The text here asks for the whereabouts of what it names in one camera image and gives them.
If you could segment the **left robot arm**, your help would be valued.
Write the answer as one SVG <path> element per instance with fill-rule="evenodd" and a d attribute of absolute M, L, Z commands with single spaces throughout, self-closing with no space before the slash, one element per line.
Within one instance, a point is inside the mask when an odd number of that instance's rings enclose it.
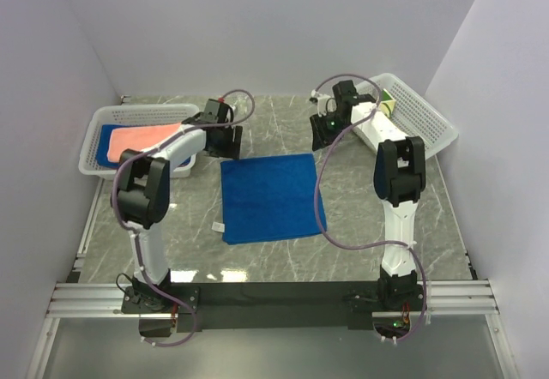
<path fill-rule="evenodd" d="M 203 111 L 185 119 L 174 132 L 142 149 L 121 153 L 111 203 L 119 224 L 129 233 L 135 270 L 132 285 L 154 312 L 172 301 L 160 222 L 170 202 L 174 170 L 200 152 L 211 157 L 240 158 L 243 127 L 222 98 L 209 99 Z"/>

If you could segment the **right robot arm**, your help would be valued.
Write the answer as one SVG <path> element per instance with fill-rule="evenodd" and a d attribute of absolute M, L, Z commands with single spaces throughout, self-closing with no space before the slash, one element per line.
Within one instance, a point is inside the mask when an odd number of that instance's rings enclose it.
<path fill-rule="evenodd" d="M 391 121 L 395 100 L 378 85 L 372 93 L 359 93 L 352 80 L 339 81 L 331 94 L 313 89 L 309 101 L 317 106 L 310 117 L 313 150 L 333 149 L 355 129 L 376 152 L 373 186 L 383 204 L 385 236 L 372 300 L 385 310 L 398 310 L 423 294 L 413 247 L 415 214 L 426 187 L 425 144 Z"/>

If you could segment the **pink panda towel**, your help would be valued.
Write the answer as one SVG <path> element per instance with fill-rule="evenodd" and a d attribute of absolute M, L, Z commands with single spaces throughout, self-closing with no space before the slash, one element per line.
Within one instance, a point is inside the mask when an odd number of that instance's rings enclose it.
<path fill-rule="evenodd" d="M 118 163 L 123 151 L 132 149 L 143 151 L 154 147 L 158 143 L 178 132 L 180 123 L 120 127 L 115 128 L 109 137 L 106 157 L 109 162 Z"/>

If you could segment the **green white towel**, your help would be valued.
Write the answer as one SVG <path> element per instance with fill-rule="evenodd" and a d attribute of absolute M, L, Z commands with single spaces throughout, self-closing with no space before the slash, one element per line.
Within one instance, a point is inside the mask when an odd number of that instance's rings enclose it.
<path fill-rule="evenodd" d="M 395 104 L 396 104 L 396 99 L 387 89 L 384 89 L 382 91 L 382 98 L 378 106 L 378 110 L 382 114 L 384 114 L 385 117 L 391 118 L 394 113 Z"/>

